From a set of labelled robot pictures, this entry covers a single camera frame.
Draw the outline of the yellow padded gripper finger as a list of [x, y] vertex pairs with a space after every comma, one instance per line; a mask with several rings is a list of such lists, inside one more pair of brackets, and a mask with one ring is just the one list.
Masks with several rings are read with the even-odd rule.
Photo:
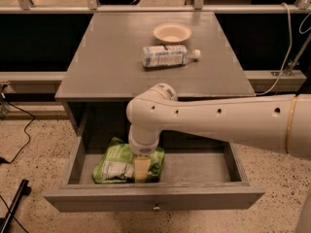
[[137, 183], [143, 183], [150, 168], [151, 159], [147, 156], [137, 156], [134, 159], [134, 179]]

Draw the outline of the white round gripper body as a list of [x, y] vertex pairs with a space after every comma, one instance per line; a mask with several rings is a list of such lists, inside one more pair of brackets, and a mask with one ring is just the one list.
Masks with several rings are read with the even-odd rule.
[[159, 142], [159, 132], [150, 131], [138, 126], [131, 126], [128, 134], [130, 149], [137, 155], [152, 154]]

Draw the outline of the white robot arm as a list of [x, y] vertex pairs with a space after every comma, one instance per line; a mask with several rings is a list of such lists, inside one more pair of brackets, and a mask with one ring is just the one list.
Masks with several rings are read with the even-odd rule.
[[133, 98], [126, 108], [133, 152], [155, 151], [164, 130], [262, 150], [311, 157], [311, 97], [287, 94], [180, 102], [166, 83]]

